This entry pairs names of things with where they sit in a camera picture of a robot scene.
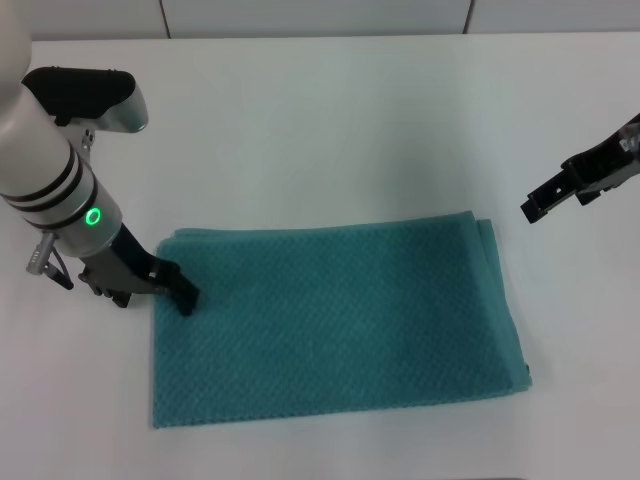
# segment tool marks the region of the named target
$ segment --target table surface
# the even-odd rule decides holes
[[[148,249],[180,227],[472,209],[494,222],[530,391],[451,406],[153,430],[151,306],[24,272],[0,207],[0,476],[629,478],[640,431],[640,184],[535,226],[526,195],[639,111],[640,34],[34,44],[133,73],[149,126],[92,163]],[[70,260],[75,275],[79,261]]]

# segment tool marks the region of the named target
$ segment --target white wall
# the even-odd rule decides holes
[[[173,38],[462,33],[470,0],[164,0]]]
[[[469,33],[640,30],[640,0],[476,0]]]
[[[166,38],[158,0],[14,0],[34,40]]]

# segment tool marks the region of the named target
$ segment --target folded towel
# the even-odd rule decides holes
[[[201,289],[154,308],[155,427],[478,400],[531,380],[489,221],[186,229],[158,256]]]

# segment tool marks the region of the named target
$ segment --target green led ring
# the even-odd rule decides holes
[[[100,221],[101,216],[102,216],[102,213],[100,212],[100,209],[98,207],[93,207],[84,216],[84,221],[87,225],[92,227]]]

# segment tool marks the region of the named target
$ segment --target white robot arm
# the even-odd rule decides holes
[[[135,79],[126,72],[57,67],[24,77],[30,58],[26,29],[11,0],[0,0],[0,195],[43,232],[27,271],[72,288],[64,265],[60,272],[48,261],[53,253],[62,263],[57,248],[80,258],[80,279],[120,307],[132,293],[159,293],[190,314],[197,288],[178,265],[140,246],[88,162],[95,130],[134,133],[146,126]],[[60,127],[68,125],[81,127],[81,141],[63,134]]]

